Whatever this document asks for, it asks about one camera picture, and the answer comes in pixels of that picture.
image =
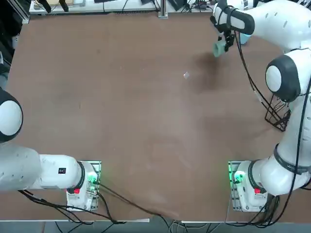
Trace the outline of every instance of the wire basket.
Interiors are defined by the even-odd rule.
[[[264,119],[277,129],[284,132],[290,116],[291,111],[289,103],[283,102],[280,98],[272,95]]]

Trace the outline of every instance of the cable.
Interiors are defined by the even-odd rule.
[[[146,213],[148,213],[148,214],[150,214],[150,215],[155,215],[155,216],[160,217],[160,218],[165,222],[166,226],[167,226],[168,228],[170,228],[169,224],[167,223],[167,221],[165,220],[165,218],[164,218],[161,214],[158,214],[158,213],[156,213],[156,212],[152,212],[152,211],[150,211],[150,210],[147,210],[147,209],[145,209],[145,208],[143,208],[143,207],[141,207],[141,206],[135,204],[134,202],[132,202],[132,201],[126,199],[125,197],[121,196],[121,195],[118,194],[117,192],[113,191],[113,190],[110,189],[109,187],[107,187],[107,186],[105,186],[105,185],[103,185],[103,184],[101,184],[101,183],[99,183],[99,182],[93,182],[93,183],[94,183],[94,184],[98,184],[99,186],[101,186],[101,187],[107,189],[109,192],[111,192],[111,193],[113,193],[114,195],[118,196],[120,199],[122,199],[122,200],[125,201],[126,203],[128,203],[128,204],[130,204],[130,205],[133,205],[134,207],[136,207],[136,208],[138,208],[138,209],[140,209],[140,210],[142,210],[142,211],[144,211],[144,212],[146,212]]]
[[[191,0],[189,0],[189,1],[187,2],[187,4],[184,6],[184,8],[181,10],[180,13],[183,13],[183,12],[184,12],[184,9],[186,8],[186,6],[189,6],[190,1],[191,1]]]
[[[218,223],[217,226],[214,227],[209,233],[212,233],[213,231],[215,231],[215,230],[220,226],[220,224],[221,224],[221,223]]]
[[[101,233],[104,233],[104,232],[106,232],[106,231],[108,231],[108,229],[110,228],[110,227],[112,227],[114,225],[114,223],[112,223],[109,227],[107,227],[105,230],[103,230]]]
[[[125,4],[124,4],[124,6],[123,6],[123,8],[122,8],[122,12],[123,12],[123,10],[124,10],[124,8],[125,8],[125,5],[127,4],[127,1],[128,1],[128,0],[125,1]]]
[[[105,204],[105,207],[106,207],[106,212],[108,214],[108,217],[110,218],[110,221],[113,223],[113,224],[122,224],[122,223],[125,223],[125,222],[118,222],[116,220],[113,219],[113,217],[111,216],[110,214],[110,211],[109,211],[109,208],[108,208],[108,203],[107,201],[105,200],[104,196],[101,194],[101,193],[97,193],[97,195],[102,199],[102,201],[104,202]]]
[[[211,225],[212,225],[212,224],[210,223],[209,226],[208,226],[208,228],[207,228],[207,230],[206,230],[206,233],[208,233],[208,231],[209,231]]]
[[[76,219],[78,219],[78,221],[74,221],[72,220],[72,218],[70,218],[69,216],[66,215],[66,217],[68,217],[70,220],[72,220],[73,222],[75,223],[83,223],[83,224],[86,224],[86,225],[90,225],[89,223],[85,223],[83,221],[81,221],[76,214],[74,214],[72,211],[69,211],[67,210],[66,208],[71,208],[71,209],[76,209],[76,210],[82,210],[82,211],[85,211],[85,212],[88,212],[90,214],[93,214],[93,215],[97,215],[97,216],[101,216],[101,217],[104,217],[106,219],[109,219],[111,220],[108,216],[105,216],[105,215],[101,215],[101,214],[98,214],[96,212],[92,212],[92,211],[89,211],[89,210],[85,210],[85,209],[82,209],[82,208],[79,208],[79,207],[75,207],[75,206],[68,206],[68,205],[59,205],[59,204],[53,204],[51,202],[48,202],[44,199],[38,199],[36,198],[33,194],[29,195],[27,194],[26,192],[24,192],[23,190],[19,190],[19,192],[21,194],[23,194],[24,196],[26,196],[29,200],[33,201],[34,203],[38,203],[38,204],[41,204],[41,205],[45,205],[45,206],[49,206],[49,207],[52,207],[56,210],[58,210],[59,212],[61,212],[62,214],[66,215],[65,213],[63,213],[62,211],[60,210],[64,210],[72,215],[75,216]]]
[[[242,45],[241,45],[241,37],[239,36],[239,39],[237,37],[237,32],[234,31],[234,36],[235,36],[235,39],[237,41],[237,47],[238,47],[238,51],[239,51],[239,55],[240,55],[240,58],[242,60],[242,64],[244,66],[244,69],[245,69],[245,72],[247,74],[247,77],[248,77],[248,80],[249,80],[249,83],[251,85],[251,88],[253,90],[253,92],[255,93],[255,95],[257,96],[258,100],[260,101],[260,103],[263,105],[263,107],[271,114],[271,116],[276,120],[278,121],[279,119],[281,119],[281,117],[277,114],[276,111],[274,111],[273,113],[273,107],[270,105],[270,103],[267,101],[267,99],[263,96],[263,94],[259,91],[259,89],[257,88],[255,82],[253,81],[252,77],[250,76],[249,74],[249,71],[248,71],[248,68],[247,68],[247,65],[246,65],[246,62],[245,62],[245,59],[244,59],[244,55],[243,55],[243,51],[242,51]]]
[[[70,233],[70,232],[74,231],[75,229],[77,229],[77,228],[80,227],[81,225],[83,225],[83,223],[80,223],[79,225],[75,226],[74,228],[72,228],[71,230],[69,230],[67,233]]]
[[[37,0],[32,0],[32,1],[33,1],[35,4],[37,4],[37,6],[40,7],[42,10],[47,11],[44,7],[41,6],[41,4],[40,4],[39,2],[37,2]],[[55,10],[55,8],[58,6],[58,4],[59,4],[59,1],[58,1],[58,3],[54,6],[54,8],[51,9],[51,12],[52,12],[53,10]]]
[[[156,12],[159,12],[160,11],[160,6],[159,6],[159,3],[157,2],[157,5],[159,6],[159,9],[157,8],[157,6],[156,6],[156,3],[155,3],[155,0],[152,0],[152,3],[154,4],[154,6],[155,6],[155,10],[156,10]]]
[[[59,232],[60,232],[60,233],[63,233],[63,231],[59,228],[59,226],[58,226],[57,222],[55,222],[55,224],[56,224],[56,226],[57,226],[57,228],[58,228]]]
[[[303,186],[301,186],[300,188],[301,189],[304,189],[304,190],[311,190],[311,188],[306,188],[306,186],[308,186],[309,184],[311,183],[311,177],[309,179],[308,182],[306,182]]]

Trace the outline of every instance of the brown table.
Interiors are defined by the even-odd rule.
[[[237,49],[213,57],[216,39],[206,14],[31,20],[22,28],[8,83],[24,111],[15,143],[101,160],[105,184],[165,216],[224,221],[227,161],[270,156],[281,133],[264,121]],[[269,97],[264,72],[281,51],[256,38],[243,50]],[[38,194],[66,203],[64,191]],[[295,191],[281,221],[310,222],[308,195]],[[106,198],[117,219],[149,216]],[[63,219],[17,192],[1,193],[0,200],[0,219]],[[102,204],[98,211],[105,213]],[[231,210],[228,220],[249,218]]]

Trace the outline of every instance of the robotic arm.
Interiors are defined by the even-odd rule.
[[[95,209],[99,176],[89,162],[66,155],[38,154],[8,141],[18,135],[23,112],[19,102],[0,88],[0,191],[66,189],[67,204]]]
[[[211,21],[225,38],[214,46],[216,56],[233,44],[228,39],[232,30],[258,36],[285,51],[268,64],[265,79],[274,95],[292,102],[286,132],[269,158],[243,161],[234,177],[242,210],[257,212],[265,205],[268,193],[282,195],[291,189],[303,95],[309,95],[306,92],[311,78],[311,11],[287,0],[274,0],[245,11],[243,1],[220,0],[214,7]],[[306,105],[301,138],[294,190],[310,179],[310,100]]]

